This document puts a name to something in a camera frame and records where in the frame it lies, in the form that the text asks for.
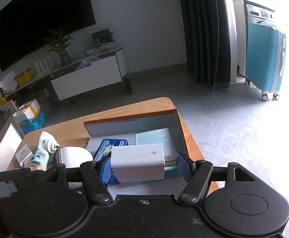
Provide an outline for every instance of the washing machine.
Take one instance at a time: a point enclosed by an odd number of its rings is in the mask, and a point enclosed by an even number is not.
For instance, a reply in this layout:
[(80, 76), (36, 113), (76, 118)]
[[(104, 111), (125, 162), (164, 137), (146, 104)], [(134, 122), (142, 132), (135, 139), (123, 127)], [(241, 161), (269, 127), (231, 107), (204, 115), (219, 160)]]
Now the washing machine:
[(259, 23), (276, 26), (275, 11), (248, 0), (233, 0), (237, 29), (237, 72), (245, 75), (248, 25)]
[(263, 5), (244, 0), (246, 29), (248, 38), (248, 25), (259, 23), (276, 26), (275, 11)]

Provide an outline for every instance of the black tv screen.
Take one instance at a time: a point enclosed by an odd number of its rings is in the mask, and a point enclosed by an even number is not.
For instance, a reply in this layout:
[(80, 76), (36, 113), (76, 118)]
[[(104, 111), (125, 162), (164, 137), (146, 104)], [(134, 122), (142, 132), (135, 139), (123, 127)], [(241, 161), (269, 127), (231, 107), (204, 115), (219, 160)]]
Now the black tv screen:
[(13, 0), (0, 11), (0, 68), (43, 47), (49, 29), (71, 33), (94, 24), (91, 0)]

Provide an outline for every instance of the small bottle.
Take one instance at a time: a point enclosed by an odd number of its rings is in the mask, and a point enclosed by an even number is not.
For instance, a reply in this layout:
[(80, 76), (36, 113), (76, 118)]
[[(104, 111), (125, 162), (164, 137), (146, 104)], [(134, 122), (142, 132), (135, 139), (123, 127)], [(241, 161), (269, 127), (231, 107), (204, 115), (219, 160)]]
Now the small bottle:
[(34, 155), (31, 159), (28, 168), (30, 168), (31, 171), (35, 170), (46, 171), (49, 159), (50, 159), (49, 152), (47, 152), (45, 149), (37, 149), (34, 152)]

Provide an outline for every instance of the suitcase wheel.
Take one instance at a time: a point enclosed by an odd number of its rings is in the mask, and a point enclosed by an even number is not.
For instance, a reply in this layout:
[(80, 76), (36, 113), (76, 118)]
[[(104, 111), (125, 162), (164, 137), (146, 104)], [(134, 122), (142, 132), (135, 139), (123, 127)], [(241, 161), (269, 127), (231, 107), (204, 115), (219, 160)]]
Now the suitcase wheel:
[(278, 95), (277, 93), (274, 93), (273, 96), (275, 100), (278, 100), (280, 98), (280, 95)]
[(267, 101), (267, 100), (268, 100), (268, 95), (267, 95), (267, 93), (261, 95), (261, 98), (263, 99), (263, 101)]
[(245, 78), (245, 84), (250, 84), (250, 80), (248, 78)]

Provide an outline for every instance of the curtain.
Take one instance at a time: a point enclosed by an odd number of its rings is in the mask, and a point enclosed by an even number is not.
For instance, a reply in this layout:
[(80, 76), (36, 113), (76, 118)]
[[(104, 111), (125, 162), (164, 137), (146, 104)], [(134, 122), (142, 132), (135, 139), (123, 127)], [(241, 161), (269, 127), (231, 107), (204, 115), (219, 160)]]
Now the curtain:
[(216, 0), (180, 1), (187, 70), (196, 82), (213, 86), (218, 57), (219, 27)]
[(225, 0), (180, 1), (187, 70), (197, 83), (229, 87), (231, 51)]

